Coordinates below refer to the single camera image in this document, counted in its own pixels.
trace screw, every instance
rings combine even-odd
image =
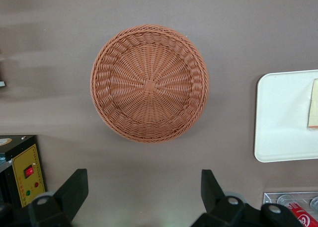
[[[239,204],[239,201],[237,199],[235,199],[234,197],[229,197],[228,198],[228,202],[231,204],[231,205],[238,205]]]
[[[280,214],[282,212],[277,206],[274,205],[270,205],[268,208],[271,212],[275,214]]]

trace woven basket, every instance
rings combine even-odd
[[[99,52],[91,96],[103,121],[137,142],[159,143],[187,131],[207,101],[204,61],[180,33],[158,25],[126,29]]]

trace red label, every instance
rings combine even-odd
[[[305,227],[318,227],[318,222],[309,215],[307,211],[301,208],[297,202],[289,203],[287,208],[294,213],[300,223],[302,223]]]

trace round wicker basket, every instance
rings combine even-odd
[[[99,52],[90,90],[97,112],[115,132],[159,143],[187,131],[207,101],[209,78],[194,45],[159,25],[126,29]]]

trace white cutting board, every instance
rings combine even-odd
[[[308,115],[318,70],[271,73],[257,85],[255,148],[261,162],[318,158],[318,130]]]

